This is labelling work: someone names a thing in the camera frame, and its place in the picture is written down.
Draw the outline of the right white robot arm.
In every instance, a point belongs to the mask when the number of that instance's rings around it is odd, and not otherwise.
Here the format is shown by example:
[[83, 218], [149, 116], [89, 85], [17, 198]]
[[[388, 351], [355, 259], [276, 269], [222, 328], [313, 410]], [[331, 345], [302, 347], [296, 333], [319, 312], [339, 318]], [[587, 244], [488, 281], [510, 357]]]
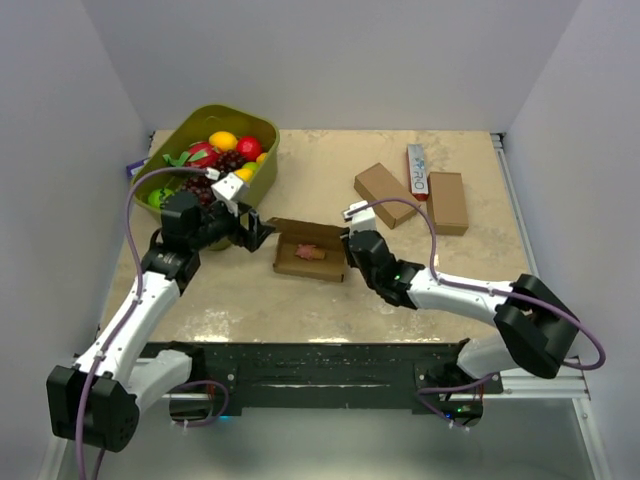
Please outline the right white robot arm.
[[570, 310], [537, 277], [487, 282], [433, 272], [423, 264], [396, 258], [375, 230], [341, 235], [348, 265], [386, 303], [412, 310], [437, 310], [496, 328], [482, 339], [463, 340], [456, 360], [434, 376], [459, 393], [481, 378], [521, 368], [543, 379], [556, 377], [577, 336], [560, 316]]

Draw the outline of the pink toy ice cream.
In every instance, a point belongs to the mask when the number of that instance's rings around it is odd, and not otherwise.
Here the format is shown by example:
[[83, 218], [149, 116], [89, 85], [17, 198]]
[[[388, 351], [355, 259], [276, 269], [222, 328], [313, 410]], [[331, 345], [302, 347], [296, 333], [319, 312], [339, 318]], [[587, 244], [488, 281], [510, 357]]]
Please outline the pink toy ice cream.
[[313, 244], [298, 244], [294, 255], [307, 261], [324, 260], [326, 258], [325, 250]]

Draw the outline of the brown cardboard box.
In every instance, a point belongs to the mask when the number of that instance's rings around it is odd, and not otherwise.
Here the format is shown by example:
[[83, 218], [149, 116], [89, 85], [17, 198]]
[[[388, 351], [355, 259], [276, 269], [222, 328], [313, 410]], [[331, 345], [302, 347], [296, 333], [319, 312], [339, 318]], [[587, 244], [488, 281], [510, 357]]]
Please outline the brown cardboard box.
[[279, 234], [273, 271], [277, 274], [333, 283], [345, 279], [347, 261], [343, 227], [272, 217]]

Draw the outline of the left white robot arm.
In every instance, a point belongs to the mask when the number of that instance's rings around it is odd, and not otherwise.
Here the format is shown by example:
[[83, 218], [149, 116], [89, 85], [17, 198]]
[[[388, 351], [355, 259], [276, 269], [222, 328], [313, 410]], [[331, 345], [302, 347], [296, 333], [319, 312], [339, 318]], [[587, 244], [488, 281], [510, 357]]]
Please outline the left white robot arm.
[[159, 321], [183, 295], [200, 267], [200, 252], [227, 239], [256, 251], [275, 228], [251, 206], [215, 201], [203, 207], [190, 193], [169, 197], [130, 293], [116, 317], [70, 367], [49, 374], [52, 432], [111, 452], [132, 439], [141, 414], [180, 387], [196, 392], [208, 378], [204, 351], [172, 342], [151, 362], [136, 362]]

